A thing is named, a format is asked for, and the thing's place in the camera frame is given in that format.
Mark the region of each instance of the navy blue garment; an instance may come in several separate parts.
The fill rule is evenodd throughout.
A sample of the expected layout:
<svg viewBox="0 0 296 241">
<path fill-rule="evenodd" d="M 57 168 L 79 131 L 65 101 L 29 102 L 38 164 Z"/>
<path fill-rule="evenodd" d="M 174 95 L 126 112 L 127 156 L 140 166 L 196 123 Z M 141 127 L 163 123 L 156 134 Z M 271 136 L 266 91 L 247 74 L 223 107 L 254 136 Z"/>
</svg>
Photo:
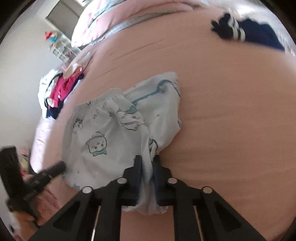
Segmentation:
<svg viewBox="0 0 296 241">
<path fill-rule="evenodd" d="M 225 13 L 219 19 L 219 23 L 212 20 L 212 25 L 212 31 L 216 32 L 222 39 L 258 43 L 274 49 L 285 50 L 274 30 L 268 24 L 259 24 L 249 18 L 239 22 L 229 13 Z"/>
<path fill-rule="evenodd" d="M 75 80 L 75 82 L 73 83 L 73 86 L 71 88 L 71 91 L 70 93 L 72 92 L 72 90 L 74 89 L 75 85 L 77 85 L 77 82 L 78 80 L 82 80 L 84 78 L 84 73 L 82 73 L 81 75 L 79 75 L 77 77 L 77 79 Z M 63 101 L 60 101 L 58 103 L 58 107 L 50 107 L 47 112 L 46 112 L 46 118 L 48 117 L 52 117 L 54 118 L 55 120 L 58 118 L 59 116 L 59 113 L 61 112 L 62 108 L 64 106 L 64 100 Z"/>
</svg>

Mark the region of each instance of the pillow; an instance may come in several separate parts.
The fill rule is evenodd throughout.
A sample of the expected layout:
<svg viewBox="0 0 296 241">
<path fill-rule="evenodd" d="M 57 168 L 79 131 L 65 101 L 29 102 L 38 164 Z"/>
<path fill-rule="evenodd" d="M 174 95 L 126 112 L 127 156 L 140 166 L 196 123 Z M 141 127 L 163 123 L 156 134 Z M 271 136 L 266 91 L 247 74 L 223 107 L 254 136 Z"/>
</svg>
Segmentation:
<svg viewBox="0 0 296 241">
<path fill-rule="evenodd" d="M 72 47 L 87 45 L 108 29 L 141 14 L 187 12 L 200 0 L 94 0 L 81 14 L 72 35 Z"/>
</svg>

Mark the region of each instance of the cartoon cat print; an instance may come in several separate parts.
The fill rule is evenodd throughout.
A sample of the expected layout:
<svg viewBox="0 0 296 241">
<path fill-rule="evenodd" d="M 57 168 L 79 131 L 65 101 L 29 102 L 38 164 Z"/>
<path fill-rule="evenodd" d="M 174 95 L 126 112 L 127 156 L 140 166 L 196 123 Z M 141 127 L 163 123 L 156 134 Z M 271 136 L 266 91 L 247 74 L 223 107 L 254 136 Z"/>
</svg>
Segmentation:
<svg viewBox="0 0 296 241">
<path fill-rule="evenodd" d="M 74 134 L 75 134 L 78 130 L 80 130 L 80 129 L 82 129 L 82 128 L 83 128 L 82 120 L 77 118 L 76 121 L 75 121 L 75 123 L 74 123 L 74 125 L 73 125 L 73 132 L 74 132 Z"/>
<path fill-rule="evenodd" d="M 136 131 L 139 125 L 145 124 L 145 121 L 140 116 L 137 116 L 137 111 L 133 105 L 126 111 L 120 109 L 117 111 L 119 122 L 125 129 Z"/>
<path fill-rule="evenodd" d="M 96 131 L 96 134 L 92 136 L 85 144 L 88 145 L 89 152 L 92 153 L 93 156 L 107 154 L 107 140 L 101 132 Z"/>
<path fill-rule="evenodd" d="M 72 188 L 75 189 L 76 191 L 80 191 L 80 186 L 76 186 L 75 183 L 74 183 L 74 186 Z"/>
</svg>

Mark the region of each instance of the pink blanket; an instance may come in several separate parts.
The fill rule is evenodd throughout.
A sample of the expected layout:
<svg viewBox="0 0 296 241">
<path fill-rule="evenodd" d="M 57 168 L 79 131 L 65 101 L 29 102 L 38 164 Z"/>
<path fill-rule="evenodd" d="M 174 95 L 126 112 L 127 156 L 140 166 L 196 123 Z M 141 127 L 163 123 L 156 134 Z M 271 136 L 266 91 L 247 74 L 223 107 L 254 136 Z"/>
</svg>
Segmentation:
<svg viewBox="0 0 296 241">
<path fill-rule="evenodd" d="M 61 159 L 75 105 L 174 71 L 183 126 L 160 154 L 163 165 L 192 187 L 213 187 L 268 241 L 281 237 L 296 216 L 296 60 L 221 40 L 210 31 L 221 14 L 201 8 L 162 16 L 86 47 L 93 53 L 86 77 L 53 123 L 44 155 L 33 151 L 33 161 L 48 167 Z M 75 194 L 61 179 L 50 189 L 61 204 Z M 121 223 L 123 241 L 174 240 L 171 210 L 123 213 Z"/>
<path fill-rule="evenodd" d="M 136 16 L 148 13 L 189 12 L 200 0 L 124 0 L 112 2 L 93 0 L 81 14 L 71 39 L 73 47 L 91 43 L 100 38 L 107 30 L 125 20 L 132 21 Z"/>
</svg>

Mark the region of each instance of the white garment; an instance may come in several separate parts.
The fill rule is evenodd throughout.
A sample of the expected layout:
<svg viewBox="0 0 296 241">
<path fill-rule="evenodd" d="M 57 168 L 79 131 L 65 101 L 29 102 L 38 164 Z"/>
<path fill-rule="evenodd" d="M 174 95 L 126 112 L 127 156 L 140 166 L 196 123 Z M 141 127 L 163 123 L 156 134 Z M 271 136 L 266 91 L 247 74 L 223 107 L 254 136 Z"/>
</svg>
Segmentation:
<svg viewBox="0 0 296 241">
<path fill-rule="evenodd" d="M 58 70 L 52 69 L 47 75 L 41 78 L 39 83 L 38 100 L 39 100 L 40 107 L 42 109 L 42 117 L 44 119 L 46 119 L 46 113 L 47 113 L 47 108 L 44 105 L 44 100 L 50 96 L 52 89 L 56 86 L 59 76 L 57 77 L 55 76 L 59 73 L 61 72 L 59 72 Z"/>
<path fill-rule="evenodd" d="M 137 209 L 160 213 L 152 183 L 152 161 L 180 130 L 177 76 L 159 74 L 126 93 L 111 89 L 89 103 L 75 107 L 63 139 L 65 181 L 80 190 L 100 188 L 132 167 L 136 155 L 143 159 L 143 183 Z"/>
<path fill-rule="evenodd" d="M 83 70 L 87 67 L 91 60 L 91 53 L 88 52 L 87 54 L 84 55 L 79 55 L 74 62 L 72 62 L 68 68 L 64 71 L 63 77 L 64 79 L 68 79 L 71 77 L 71 75 L 74 74 L 75 70 L 78 67 L 81 67 Z"/>
</svg>

